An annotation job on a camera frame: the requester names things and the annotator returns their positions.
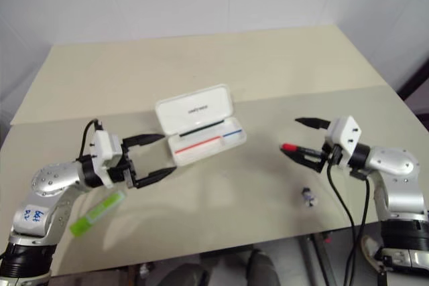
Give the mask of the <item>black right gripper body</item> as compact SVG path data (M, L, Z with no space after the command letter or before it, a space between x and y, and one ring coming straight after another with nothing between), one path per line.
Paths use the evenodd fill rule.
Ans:
M322 169L325 166L325 163L328 165L338 165L342 158L342 148L340 145L334 144L330 146L327 142L322 146L322 157L318 163L317 172L321 173Z

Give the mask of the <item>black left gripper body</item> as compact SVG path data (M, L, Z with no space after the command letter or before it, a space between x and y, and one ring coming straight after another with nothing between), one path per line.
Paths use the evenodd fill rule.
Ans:
M123 141L121 144L122 156L118 164L107 170L109 177L114 184L124 182L128 189L134 187L136 171L132 160L129 158L128 141Z

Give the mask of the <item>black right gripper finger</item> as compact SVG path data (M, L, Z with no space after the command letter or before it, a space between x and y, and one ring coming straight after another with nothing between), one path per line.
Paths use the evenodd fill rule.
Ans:
M280 147L280 151L294 162L317 172L322 151L305 147Z
M328 120L311 117L300 117L295 119L295 121L313 129L328 129L330 125L330 121Z

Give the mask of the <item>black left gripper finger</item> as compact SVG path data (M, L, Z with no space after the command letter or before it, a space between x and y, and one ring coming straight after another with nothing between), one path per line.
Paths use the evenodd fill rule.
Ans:
M140 189L155 184L172 174L176 169L177 167L166 167L150 172L146 177L135 180L135 188Z
M122 141L122 147L124 149L128 149L134 146L149 145L156 141L159 141L160 139L163 139L164 137L164 135L158 133L135 135L132 137L124 138Z

